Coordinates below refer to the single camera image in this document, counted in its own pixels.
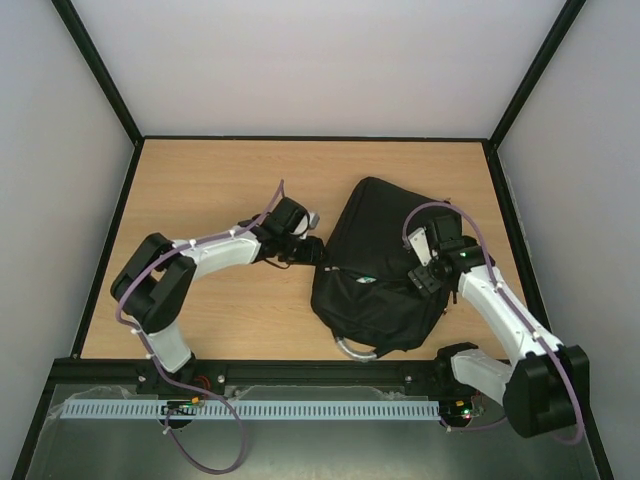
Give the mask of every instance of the wooden table surface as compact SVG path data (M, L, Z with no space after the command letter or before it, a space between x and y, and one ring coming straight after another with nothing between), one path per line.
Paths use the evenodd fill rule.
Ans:
M284 178L288 196L320 213L315 235L326 241L366 176L451 198L480 225L505 279L523 299L479 143L147 140L82 357L143 356L139 340L114 320L109 287L149 233L179 239L226 230L262 211ZM201 278L179 317L188 345L202 359L344 360L309 306L312 278L312 267L281 271L264 263ZM422 347L384 358L432 359L438 348L464 341L504 357L488 325L460 299Z

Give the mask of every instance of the metal handle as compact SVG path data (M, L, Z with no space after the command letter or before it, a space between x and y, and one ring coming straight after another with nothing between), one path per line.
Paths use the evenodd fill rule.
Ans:
M365 363L365 362L370 362L372 360L376 360L378 358L378 356L373 352L373 350L370 352L361 352L358 350L354 350L347 344L347 341L344 339L344 337L335 337L334 340L336 341L336 345L338 346L338 348L342 350L342 352L347 357L351 358L352 360L355 360L356 362Z

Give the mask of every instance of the white robotic arm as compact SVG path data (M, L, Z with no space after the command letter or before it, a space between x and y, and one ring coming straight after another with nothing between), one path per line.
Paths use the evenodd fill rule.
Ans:
M244 233L196 243L194 240L167 240L155 233L138 247L111 287L120 300L132 281L162 253L190 244L161 265L159 280L148 277L131 294L124 311L140 324L141 334L151 345L162 367L179 371L193 357L180 331L177 316L191 282L209 273L234 265L249 265L271 257L288 264L315 264L324 255L322 240L309 237L319 216L285 197L260 225ZM249 221L230 231L239 232Z
M502 291L523 312L529 322L534 325L537 335L544 338L553 351L558 350L562 342L552 335L531 315L507 286L500 270L493 268L494 275L500 282ZM486 265L473 267L469 272L460 275L458 291L462 298L468 300L491 327L502 344L510 365L487 356L482 350L470 349L457 353L451 359L453 374L460 383L475 387L500 405L511 379L513 366L527 355L545 355L540 342L525 328L522 321L507 305L493 286Z
M563 343L538 322L505 283L493 260L471 237L459 234L452 216L435 218L408 237L421 265L409 278L425 296L448 287L469 301L489 324L508 363L470 343L438 352L453 380L470 385L502 405L523 437L576 422L565 382L550 355L559 360L580 404L589 397L589 361L578 347Z

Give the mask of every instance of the white wall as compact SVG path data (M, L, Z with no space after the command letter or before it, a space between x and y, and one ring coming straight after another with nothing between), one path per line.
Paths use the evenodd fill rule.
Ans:
M637 478L640 3L587 2L501 148L553 328L587 351L614 474Z
M51 2L0 2L0 478L70 352L132 146Z
M74 0L144 134L487 137L564 0Z

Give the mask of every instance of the perforated rail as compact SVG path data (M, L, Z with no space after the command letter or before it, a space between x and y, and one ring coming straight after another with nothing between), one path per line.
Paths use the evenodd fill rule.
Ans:
M246 420L439 420L438 402L369 401L303 402L237 400L232 402ZM149 420L162 419L167 401L155 400L68 400L62 419ZM181 407L174 416L193 420L231 420L228 410L217 402L202 407Z

